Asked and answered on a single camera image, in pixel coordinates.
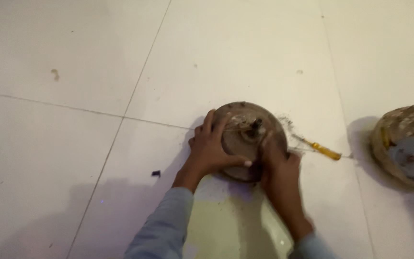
white tile floor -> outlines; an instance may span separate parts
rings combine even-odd
[[[345,155],[302,161],[305,206],[337,254],[414,258],[414,193],[364,141],[414,104],[414,0],[0,0],[0,258],[122,256],[191,129],[236,100]],[[203,180],[187,258],[290,247],[260,192]]]

shirt sleeve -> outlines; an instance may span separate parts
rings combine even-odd
[[[193,194],[186,188],[167,191],[125,252],[124,259],[181,259]]]
[[[318,235],[312,233],[295,245],[288,259],[338,259]]]

person's right hand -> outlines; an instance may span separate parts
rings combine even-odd
[[[272,133],[261,143],[261,187],[287,225],[293,240],[298,242],[313,232],[311,223],[305,217],[299,192],[301,158],[294,153],[284,154],[277,143]]]

person's left hand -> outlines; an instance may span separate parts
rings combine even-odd
[[[231,115],[228,114],[221,118],[212,128],[214,112],[215,110],[209,111],[204,124],[194,130],[194,138],[188,141],[191,154],[178,172],[172,187],[183,186],[194,192],[199,181],[209,173],[230,166],[250,167],[252,165],[246,157],[228,155],[224,152],[221,146],[221,136]],[[183,182],[188,182],[189,186],[183,185]]]

yellow screwdriver handle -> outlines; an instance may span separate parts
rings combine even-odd
[[[321,146],[319,143],[313,143],[311,144],[311,147],[317,151],[319,151],[320,153],[324,154],[325,156],[330,157],[333,160],[340,160],[341,159],[341,154],[336,153],[335,151],[332,151],[326,147]]]

